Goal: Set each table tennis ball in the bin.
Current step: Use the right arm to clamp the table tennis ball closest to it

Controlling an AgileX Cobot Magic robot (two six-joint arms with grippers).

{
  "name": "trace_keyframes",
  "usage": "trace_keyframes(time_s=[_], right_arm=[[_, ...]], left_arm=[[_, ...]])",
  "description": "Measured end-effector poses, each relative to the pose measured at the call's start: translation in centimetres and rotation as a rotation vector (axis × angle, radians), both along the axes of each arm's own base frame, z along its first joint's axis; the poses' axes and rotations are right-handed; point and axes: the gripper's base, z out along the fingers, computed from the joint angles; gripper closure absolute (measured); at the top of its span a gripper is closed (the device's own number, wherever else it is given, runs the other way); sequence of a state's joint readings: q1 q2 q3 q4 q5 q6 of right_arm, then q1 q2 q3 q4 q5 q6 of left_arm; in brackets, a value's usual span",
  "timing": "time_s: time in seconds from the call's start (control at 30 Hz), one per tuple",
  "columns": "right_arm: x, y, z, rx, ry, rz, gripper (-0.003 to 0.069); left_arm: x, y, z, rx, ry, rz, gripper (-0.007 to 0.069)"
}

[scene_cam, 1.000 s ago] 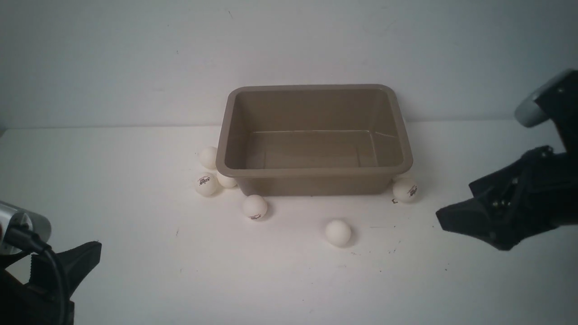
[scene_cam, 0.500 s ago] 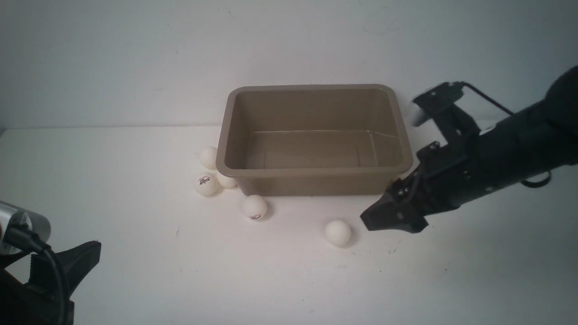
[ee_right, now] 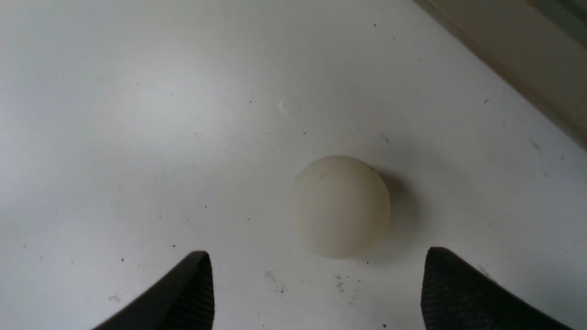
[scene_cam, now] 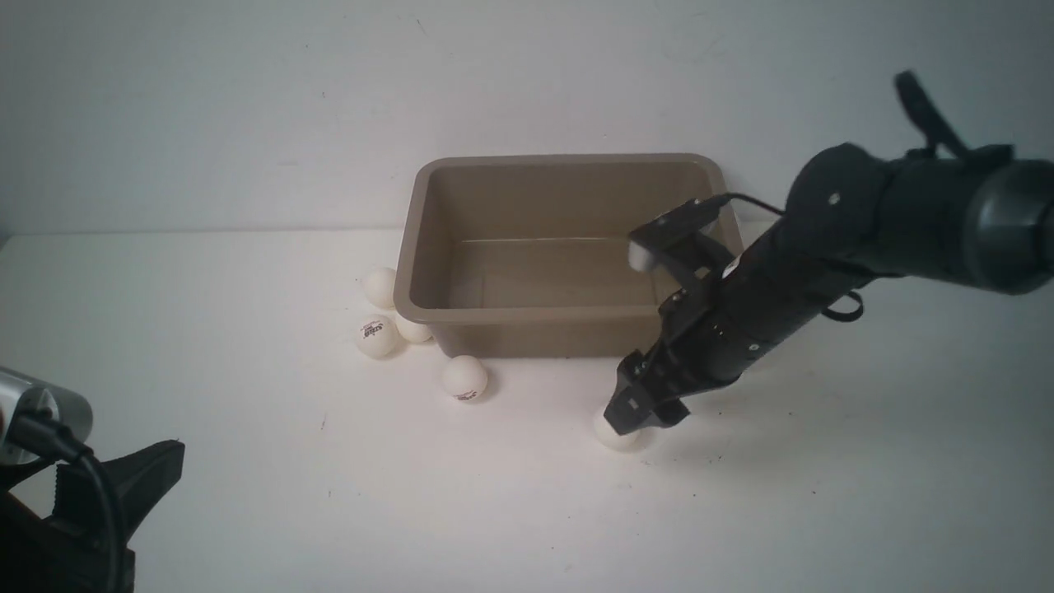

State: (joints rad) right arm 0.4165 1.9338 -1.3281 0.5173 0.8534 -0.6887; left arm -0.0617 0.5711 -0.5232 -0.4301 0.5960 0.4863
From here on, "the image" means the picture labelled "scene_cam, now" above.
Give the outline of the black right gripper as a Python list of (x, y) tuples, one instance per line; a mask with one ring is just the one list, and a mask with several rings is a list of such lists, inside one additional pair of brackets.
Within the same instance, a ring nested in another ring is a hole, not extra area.
[(832, 304), (832, 266), (778, 248), (748, 248), (663, 308), (661, 338), (635, 361), (635, 383), (618, 375), (604, 420), (619, 436), (677, 427), (680, 399), (730, 386), (749, 367)]

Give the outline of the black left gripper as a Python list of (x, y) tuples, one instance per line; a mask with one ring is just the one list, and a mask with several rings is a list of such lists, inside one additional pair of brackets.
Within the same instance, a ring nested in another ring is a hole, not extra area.
[(37, 549), (72, 549), (98, 543), (103, 549), (126, 548), (147, 519), (180, 478), (187, 446), (165, 440), (106, 462), (98, 461), (86, 446), (60, 442), (55, 506), (45, 521), (33, 529)]

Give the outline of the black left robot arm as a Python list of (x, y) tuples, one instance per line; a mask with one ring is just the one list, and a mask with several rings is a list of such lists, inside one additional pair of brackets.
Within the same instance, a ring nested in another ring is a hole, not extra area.
[[(125, 540), (182, 477), (186, 444), (165, 440), (103, 462), (124, 514)], [(38, 516), (12, 495), (48, 462), (4, 466), (1, 499), (1, 567), (4, 592), (106, 592), (109, 533), (102, 503), (82, 464), (60, 464), (55, 503)]]

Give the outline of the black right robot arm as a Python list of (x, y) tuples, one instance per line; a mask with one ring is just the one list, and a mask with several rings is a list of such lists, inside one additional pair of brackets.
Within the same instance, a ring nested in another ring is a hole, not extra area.
[(1051, 162), (967, 146), (912, 71), (893, 86), (923, 146), (897, 159), (853, 143), (821, 151), (741, 254), (704, 230), (734, 200), (761, 205), (742, 193), (686, 200), (629, 233), (630, 266), (663, 268), (679, 286), (659, 308), (655, 344), (618, 364), (603, 412), (614, 434), (680, 423), (685, 397), (734, 384), (817, 316), (855, 322), (860, 289), (878, 278), (1001, 294), (1051, 280)]

